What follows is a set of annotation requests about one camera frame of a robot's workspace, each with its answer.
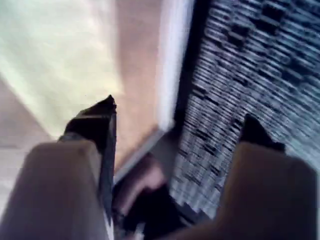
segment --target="beige floor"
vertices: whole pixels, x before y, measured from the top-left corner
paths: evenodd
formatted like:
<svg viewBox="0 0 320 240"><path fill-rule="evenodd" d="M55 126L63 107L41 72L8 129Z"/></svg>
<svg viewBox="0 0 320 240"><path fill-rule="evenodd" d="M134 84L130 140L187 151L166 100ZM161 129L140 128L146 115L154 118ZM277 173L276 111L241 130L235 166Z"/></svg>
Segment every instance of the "beige floor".
<svg viewBox="0 0 320 240"><path fill-rule="evenodd" d="M124 95L117 97L116 170L156 129L156 65L162 0L117 0ZM50 141L33 116L0 81L0 214L25 154Z"/></svg>

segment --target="floor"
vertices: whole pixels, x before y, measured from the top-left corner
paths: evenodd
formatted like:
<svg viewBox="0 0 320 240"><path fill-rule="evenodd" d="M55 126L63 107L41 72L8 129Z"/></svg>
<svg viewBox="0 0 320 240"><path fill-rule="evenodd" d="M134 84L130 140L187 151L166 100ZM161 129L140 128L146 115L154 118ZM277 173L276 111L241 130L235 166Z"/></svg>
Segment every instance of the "floor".
<svg viewBox="0 0 320 240"><path fill-rule="evenodd" d="M115 98L115 171L157 128L156 67L162 0L117 0L116 4L124 94ZM34 145L51 139L2 81L0 100L1 215L24 156Z"/></svg>

